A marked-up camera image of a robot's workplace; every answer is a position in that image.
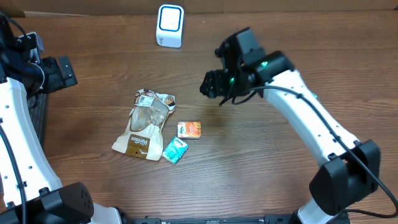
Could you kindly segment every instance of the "small orange package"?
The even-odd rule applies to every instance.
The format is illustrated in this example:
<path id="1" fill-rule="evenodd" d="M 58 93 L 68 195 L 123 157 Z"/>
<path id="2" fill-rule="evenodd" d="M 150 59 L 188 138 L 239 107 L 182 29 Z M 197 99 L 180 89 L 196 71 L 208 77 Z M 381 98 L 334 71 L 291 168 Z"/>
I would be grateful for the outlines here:
<path id="1" fill-rule="evenodd" d="M 201 136 L 200 121 L 178 122 L 177 136 L 180 139 L 200 139 Z"/>

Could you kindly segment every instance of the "small blue package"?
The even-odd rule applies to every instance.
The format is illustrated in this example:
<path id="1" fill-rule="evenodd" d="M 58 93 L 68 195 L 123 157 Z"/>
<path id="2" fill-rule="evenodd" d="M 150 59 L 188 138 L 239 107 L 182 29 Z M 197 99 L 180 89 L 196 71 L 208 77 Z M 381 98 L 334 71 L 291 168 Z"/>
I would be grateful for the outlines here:
<path id="1" fill-rule="evenodd" d="M 188 144 L 181 139 L 174 137 L 170 144 L 166 147 L 162 156 L 172 164 L 177 164 L 181 157 L 188 149 Z"/>

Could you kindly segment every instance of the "food package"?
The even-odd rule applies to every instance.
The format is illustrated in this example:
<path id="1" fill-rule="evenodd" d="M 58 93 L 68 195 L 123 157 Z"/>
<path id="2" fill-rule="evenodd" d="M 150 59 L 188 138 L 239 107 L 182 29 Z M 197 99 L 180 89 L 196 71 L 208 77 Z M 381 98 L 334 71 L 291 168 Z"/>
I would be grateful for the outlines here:
<path id="1" fill-rule="evenodd" d="M 200 139 L 200 136 L 200 121 L 178 122 L 177 137 L 179 137 L 180 139 Z"/>
<path id="2" fill-rule="evenodd" d="M 177 164 L 188 149 L 188 144 L 174 137 L 162 153 L 163 157 L 172 164 Z"/>
<path id="3" fill-rule="evenodd" d="M 124 134 L 112 149 L 143 159 L 158 161 L 163 152 L 162 128 L 175 109 L 175 97 L 138 90 Z"/>

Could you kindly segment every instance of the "wood grain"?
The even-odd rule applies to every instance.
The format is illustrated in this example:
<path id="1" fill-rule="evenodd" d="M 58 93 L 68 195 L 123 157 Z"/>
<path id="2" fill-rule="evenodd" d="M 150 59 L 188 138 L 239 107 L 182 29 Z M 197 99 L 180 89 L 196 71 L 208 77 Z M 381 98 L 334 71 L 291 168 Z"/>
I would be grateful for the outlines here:
<path id="1" fill-rule="evenodd" d="M 45 55 L 72 61 L 79 84 L 50 95 L 44 149 L 63 184 L 83 182 L 97 203 L 132 217 L 200 218 L 292 213 L 309 200 L 316 163 L 275 108 L 258 97 L 218 107 L 220 99 L 199 92 L 204 74 L 221 67 L 214 48 L 247 26 L 268 52 L 280 49 L 291 58 L 346 129 L 380 145 L 381 179 L 398 194 L 394 11 L 187 15 L 181 49 L 157 46 L 156 16 L 17 21 L 42 36 Z M 187 141 L 176 166 L 111 150 L 140 88 L 176 96 L 164 146 L 178 121 L 202 121 L 203 137 Z M 392 212 L 380 190 L 353 207 Z"/>

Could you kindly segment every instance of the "brown wall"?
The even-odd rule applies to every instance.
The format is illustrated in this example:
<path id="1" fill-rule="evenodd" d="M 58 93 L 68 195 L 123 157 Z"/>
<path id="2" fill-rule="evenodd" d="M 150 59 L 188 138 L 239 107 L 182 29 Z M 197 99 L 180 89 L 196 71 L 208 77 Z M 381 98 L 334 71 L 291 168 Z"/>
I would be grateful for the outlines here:
<path id="1" fill-rule="evenodd" d="M 398 0 L 0 0 L 13 11 L 78 15 L 157 14 L 161 4 L 184 7 L 186 13 L 389 10 Z"/>

